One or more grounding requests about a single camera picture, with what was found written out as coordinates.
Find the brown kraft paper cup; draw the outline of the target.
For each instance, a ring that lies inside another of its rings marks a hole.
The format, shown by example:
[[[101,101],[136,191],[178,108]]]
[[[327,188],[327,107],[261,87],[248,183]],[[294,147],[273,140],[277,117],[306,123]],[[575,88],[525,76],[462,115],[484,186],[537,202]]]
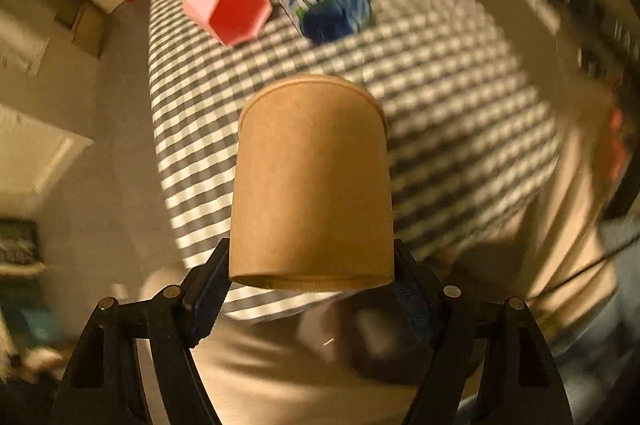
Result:
[[[394,278],[386,120],[366,89],[300,75],[239,118],[230,277],[258,289],[347,292]]]

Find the grey white checkered tablecloth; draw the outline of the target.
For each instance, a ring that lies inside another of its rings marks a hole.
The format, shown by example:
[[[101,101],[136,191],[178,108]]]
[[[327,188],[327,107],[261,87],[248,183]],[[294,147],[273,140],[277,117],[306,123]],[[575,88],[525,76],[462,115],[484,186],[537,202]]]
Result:
[[[238,119],[247,99],[296,74],[366,88],[388,122],[396,235],[416,258],[460,252],[525,207],[551,178],[550,105],[476,0],[372,0],[375,22],[317,46],[278,12],[228,48],[182,0],[151,0],[149,86],[157,166],[186,267],[230,230]]]

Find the pink hexagonal cup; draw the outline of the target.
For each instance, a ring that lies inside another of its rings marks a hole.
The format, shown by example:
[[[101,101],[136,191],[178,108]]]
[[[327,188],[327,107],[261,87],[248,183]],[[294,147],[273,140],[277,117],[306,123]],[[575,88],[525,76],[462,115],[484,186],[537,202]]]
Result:
[[[270,18],[270,0],[181,0],[182,12],[224,46],[254,40]]]

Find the white louvered closet door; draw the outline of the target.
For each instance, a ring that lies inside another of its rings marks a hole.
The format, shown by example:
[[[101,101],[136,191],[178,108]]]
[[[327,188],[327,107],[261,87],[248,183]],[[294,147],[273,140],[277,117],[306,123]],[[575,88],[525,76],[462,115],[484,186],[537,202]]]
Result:
[[[32,218],[93,141],[1,105],[1,216]]]

